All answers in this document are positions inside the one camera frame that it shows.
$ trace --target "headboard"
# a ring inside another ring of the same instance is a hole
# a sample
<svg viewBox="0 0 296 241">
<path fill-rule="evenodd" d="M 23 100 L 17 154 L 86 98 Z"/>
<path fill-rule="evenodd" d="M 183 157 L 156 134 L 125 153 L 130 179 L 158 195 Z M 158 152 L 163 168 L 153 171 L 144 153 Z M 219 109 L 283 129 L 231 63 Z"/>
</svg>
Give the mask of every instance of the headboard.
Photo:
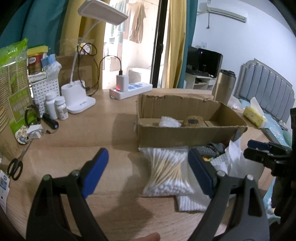
<svg viewBox="0 0 296 241">
<path fill-rule="evenodd" d="M 257 59 L 242 66 L 234 96 L 247 101 L 255 96 L 265 113 L 284 122 L 295 101 L 291 83 Z"/>
</svg>

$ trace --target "scissors handle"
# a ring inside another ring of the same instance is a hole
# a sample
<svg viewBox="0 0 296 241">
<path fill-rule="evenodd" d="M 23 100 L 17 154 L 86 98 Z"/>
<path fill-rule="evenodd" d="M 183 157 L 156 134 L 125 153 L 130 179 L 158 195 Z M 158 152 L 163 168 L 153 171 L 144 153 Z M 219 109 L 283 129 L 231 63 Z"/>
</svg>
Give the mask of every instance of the scissors handle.
<svg viewBox="0 0 296 241">
<path fill-rule="evenodd" d="M 18 159 L 14 158 L 8 165 L 7 168 L 7 174 L 8 177 L 12 177 L 14 181 L 18 180 L 20 178 L 20 175 L 22 173 L 23 164 L 22 161 L 18 161 Z"/>
</svg>

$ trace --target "black monitor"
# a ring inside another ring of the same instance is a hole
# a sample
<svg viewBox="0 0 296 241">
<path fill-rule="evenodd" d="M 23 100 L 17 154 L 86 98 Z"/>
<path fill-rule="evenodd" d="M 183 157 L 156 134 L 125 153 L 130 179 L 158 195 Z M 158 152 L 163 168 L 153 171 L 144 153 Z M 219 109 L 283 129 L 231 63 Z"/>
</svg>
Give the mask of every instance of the black monitor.
<svg viewBox="0 0 296 241">
<path fill-rule="evenodd" d="M 186 72 L 199 75 L 198 72 L 208 73 L 217 77 L 222 64 L 223 55 L 207 49 L 188 47 Z"/>
</svg>

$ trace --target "yellow curtain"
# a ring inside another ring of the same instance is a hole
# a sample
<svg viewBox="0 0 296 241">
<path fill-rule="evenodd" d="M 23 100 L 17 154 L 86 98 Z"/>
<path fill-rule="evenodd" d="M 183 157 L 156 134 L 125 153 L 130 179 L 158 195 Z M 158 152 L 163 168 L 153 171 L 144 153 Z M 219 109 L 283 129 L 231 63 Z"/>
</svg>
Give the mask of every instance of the yellow curtain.
<svg viewBox="0 0 296 241">
<path fill-rule="evenodd" d="M 170 0 L 169 14 L 170 24 L 166 47 L 169 51 L 166 87 L 177 88 L 186 36 L 186 0 Z"/>
<path fill-rule="evenodd" d="M 81 17 L 77 10 L 84 3 L 85 0 L 69 0 L 63 28 L 61 39 L 78 39 L 82 37 L 83 34 L 89 29 L 89 27 L 94 23 L 94 19 Z M 103 2 L 110 3 L 110 0 L 103 0 Z M 94 57 L 96 62 L 99 64 L 100 60 L 103 58 L 103 48 L 104 48 L 104 34 L 105 34 L 104 21 L 97 24 L 92 31 L 86 37 L 87 39 L 94 39 L 94 45 L 96 46 L 98 53 Z M 63 55 L 69 55 L 73 52 L 73 49 L 64 49 Z M 92 68 L 92 78 L 93 84 L 97 81 L 97 69 Z M 102 89 L 102 66 L 99 79 L 99 89 Z"/>
</svg>

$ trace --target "pill bottle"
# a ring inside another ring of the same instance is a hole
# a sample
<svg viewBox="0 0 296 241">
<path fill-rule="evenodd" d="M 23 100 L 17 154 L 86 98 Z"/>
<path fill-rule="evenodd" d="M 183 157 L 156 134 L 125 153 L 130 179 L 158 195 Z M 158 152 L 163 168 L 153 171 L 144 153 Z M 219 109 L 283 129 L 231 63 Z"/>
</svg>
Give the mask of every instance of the pill bottle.
<svg viewBox="0 0 296 241">
<path fill-rule="evenodd" d="M 54 106 L 54 102 L 55 102 L 56 97 L 57 97 L 57 95 L 53 91 L 50 91 L 50 92 L 45 94 L 46 112 L 50 115 L 50 117 L 53 120 L 56 120 L 58 118 L 58 113 L 57 113 L 56 108 Z"/>
<path fill-rule="evenodd" d="M 69 117 L 69 115 L 68 115 L 65 97 L 64 96 L 57 97 L 55 99 L 54 104 L 55 104 L 56 110 L 59 114 L 59 119 L 61 121 L 66 120 Z"/>
</svg>

